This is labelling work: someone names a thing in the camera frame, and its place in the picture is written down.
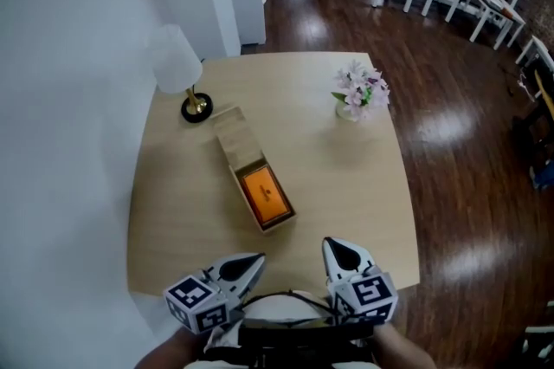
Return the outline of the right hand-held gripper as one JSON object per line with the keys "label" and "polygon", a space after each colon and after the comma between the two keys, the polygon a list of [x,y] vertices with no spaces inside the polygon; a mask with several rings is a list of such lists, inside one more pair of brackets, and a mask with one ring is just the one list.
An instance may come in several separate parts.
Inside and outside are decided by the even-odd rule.
{"label": "right hand-held gripper", "polygon": [[391,320],[397,291],[390,275],[373,266],[367,249],[341,238],[325,237],[322,256],[326,283],[335,282],[332,307],[343,322],[384,324]]}

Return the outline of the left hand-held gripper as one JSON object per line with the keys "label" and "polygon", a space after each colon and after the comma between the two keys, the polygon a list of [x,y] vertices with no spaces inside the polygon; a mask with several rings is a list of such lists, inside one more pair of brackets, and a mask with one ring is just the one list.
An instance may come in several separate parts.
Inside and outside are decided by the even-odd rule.
{"label": "left hand-held gripper", "polygon": [[164,291],[171,315],[195,336],[237,321],[265,270],[264,253],[239,253],[187,275]]}

